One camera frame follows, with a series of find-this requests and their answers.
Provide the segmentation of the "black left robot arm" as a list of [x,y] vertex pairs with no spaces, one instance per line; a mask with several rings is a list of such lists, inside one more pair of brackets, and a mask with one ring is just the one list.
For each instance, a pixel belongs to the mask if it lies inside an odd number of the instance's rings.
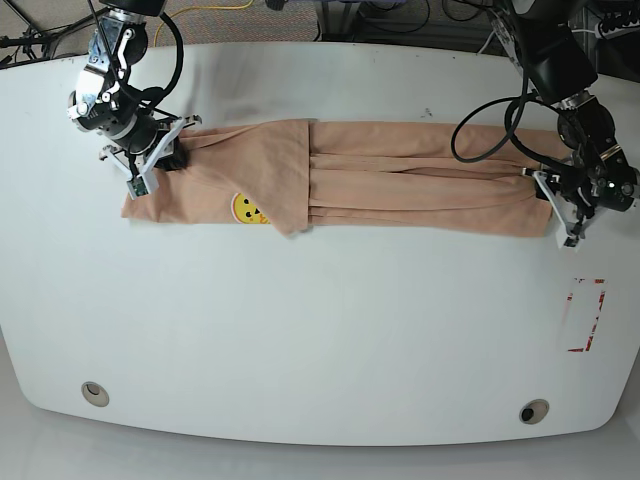
[[[609,111],[588,92],[598,75],[569,26],[582,1],[496,1],[494,29],[503,29],[505,47],[513,47],[514,64],[533,90],[514,100],[505,112],[511,143],[557,175],[552,188],[576,205],[579,218],[598,208],[625,212],[634,203],[639,172],[629,165],[615,138]],[[558,133],[574,151],[565,164],[524,145],[515,134],[517,117],[529,102],[557,110]]]

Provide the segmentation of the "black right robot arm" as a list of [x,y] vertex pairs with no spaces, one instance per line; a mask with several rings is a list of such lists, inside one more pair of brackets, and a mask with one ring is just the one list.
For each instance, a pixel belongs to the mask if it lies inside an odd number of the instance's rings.
[[[104,135],[124,154],[136,174],[169,133],[178,117],[158,105],[175,89],[184,65],[184,42],[165,13],[164,1],[105,1],[107,13],[92,11],[96,25],[88,59],[80,72],[67,109],[83,132]],[[169,83],[140,90],[129,83],[131,67],[147,51],[146,19],[157,17],[169,27],[176,42],[176,60]]]

